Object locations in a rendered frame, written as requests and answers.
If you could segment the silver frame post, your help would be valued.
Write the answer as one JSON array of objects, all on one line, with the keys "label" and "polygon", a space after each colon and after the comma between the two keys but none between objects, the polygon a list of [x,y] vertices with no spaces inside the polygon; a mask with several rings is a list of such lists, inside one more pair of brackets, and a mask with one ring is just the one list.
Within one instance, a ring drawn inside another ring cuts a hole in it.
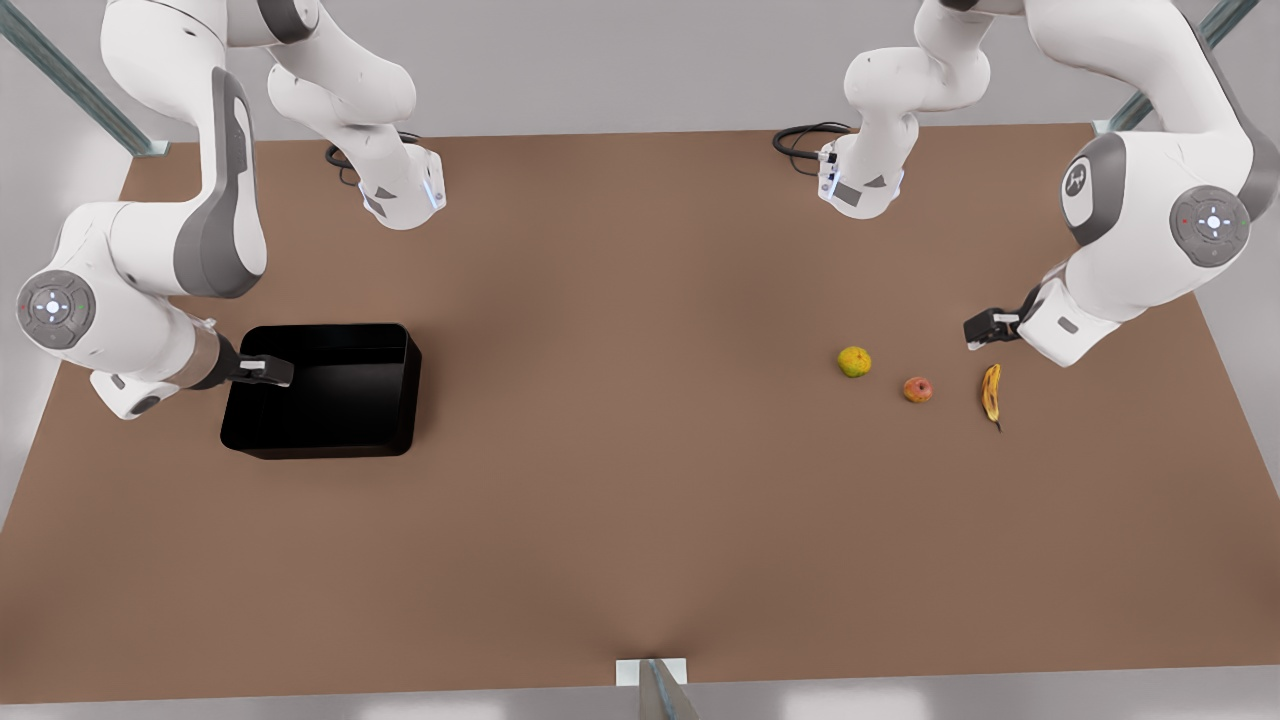
[{"label": "silver frame post", "polygon": [[150,138],[12,0],[0,0],[0,36],[132,156],[166,155],[170,143]]},{"label": "silver frame post", "polygon": [[686,659],[620,659],[617,687],[637,689],[637,720],[701,720],[686,693]]},{"label": "silver frame post", "polygon": [[1219,0],[1203,20],[1187,18],[1172,0],[1102,0],[1110,20],[1098,22],[1083,67],[1135,88],[1097,135],[1128,132],[1151,113],[1172,133],[1258,131],[1229,85],[1215,47],[1244,19],[1274,0]]}]

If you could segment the black storage box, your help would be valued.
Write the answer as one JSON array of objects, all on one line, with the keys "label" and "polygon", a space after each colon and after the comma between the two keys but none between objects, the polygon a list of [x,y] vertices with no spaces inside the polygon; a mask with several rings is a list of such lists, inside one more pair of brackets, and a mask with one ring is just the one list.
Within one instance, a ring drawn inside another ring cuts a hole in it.
[{"label": "black storage box", "polygon": [[387,457],[413,442],[422,356],[394,323],[260,325],[241,352],[294,368],[289,386],[232,384],[220,439],[253,457]]}]

